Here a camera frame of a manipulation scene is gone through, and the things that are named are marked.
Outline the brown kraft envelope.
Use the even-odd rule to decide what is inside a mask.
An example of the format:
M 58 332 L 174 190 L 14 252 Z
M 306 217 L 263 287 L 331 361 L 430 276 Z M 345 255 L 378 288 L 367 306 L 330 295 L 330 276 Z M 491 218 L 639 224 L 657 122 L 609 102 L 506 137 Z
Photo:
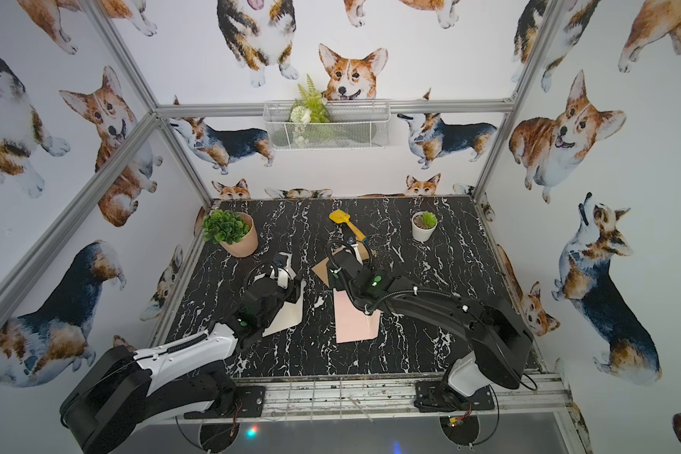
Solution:
M 366 248 L 366 246 L 363 243 L 359 243 L 359 249 L 361 249 L 361 256 L 363 258 L 363 261 L 368 260 L 370 255 L 369 250 Z M 326 257 L 320 263 L 318 263 L 312 268 L 312 272 L 317 275 L 317 277 L 323 282 L 323 284 L 327 288 L 330 289 L 331 285 L 329 283 L 327 265 L 328 258 Z

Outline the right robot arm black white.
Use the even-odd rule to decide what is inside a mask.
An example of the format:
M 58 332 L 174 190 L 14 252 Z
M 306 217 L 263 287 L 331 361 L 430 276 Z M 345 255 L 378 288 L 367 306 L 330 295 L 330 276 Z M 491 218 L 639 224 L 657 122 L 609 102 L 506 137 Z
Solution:
M 496 384 L 516 390 L 532 351 L 533 334 L 504 298 L 468 299 L 424 287 L 359 261 L 340 241 L 327 245 L 331 287 L 344 291 L 352 306 L 366 315 L 376 311 L 412 318 L 464 340 L 469 352 L 446 372 L 446 386 L 464 397 Z

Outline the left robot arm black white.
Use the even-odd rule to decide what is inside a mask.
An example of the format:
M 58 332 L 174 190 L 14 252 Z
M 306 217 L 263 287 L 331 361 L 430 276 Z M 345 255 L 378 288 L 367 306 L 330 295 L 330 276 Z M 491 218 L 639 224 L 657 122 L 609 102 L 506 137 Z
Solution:
M 286 285 L 258 278 L 235 312 L 208 329 L 134 352 L 125 346 L 110 349 L 60 406 L 62 425 L 82 452 L 110 453 L 149 424 L 232 403 L 230 378 L 191 372 L 261 340 L 284 304 L 297 303 L 304 288 L 298 277 Z

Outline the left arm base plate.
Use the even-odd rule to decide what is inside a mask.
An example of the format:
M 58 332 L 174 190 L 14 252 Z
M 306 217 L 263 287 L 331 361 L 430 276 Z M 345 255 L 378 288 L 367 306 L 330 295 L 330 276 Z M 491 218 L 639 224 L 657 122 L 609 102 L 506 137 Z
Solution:
M 185 419 L 254 418 L 262 414 L 267 388 L 264 386 L 240 386 L 224 392 L 204 412 L 187 412 Z

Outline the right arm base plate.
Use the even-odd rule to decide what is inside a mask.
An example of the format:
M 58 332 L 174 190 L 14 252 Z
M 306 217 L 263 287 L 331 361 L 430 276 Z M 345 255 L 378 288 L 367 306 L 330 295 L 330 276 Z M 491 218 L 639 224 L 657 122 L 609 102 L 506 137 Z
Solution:
M 495 410 L 497 405 L 491 392 L 490 387 L 485 387 L 476 391 L 472 397 L 465 397 L 442 381 L 416 381 L 414 407 L 422 414 Z

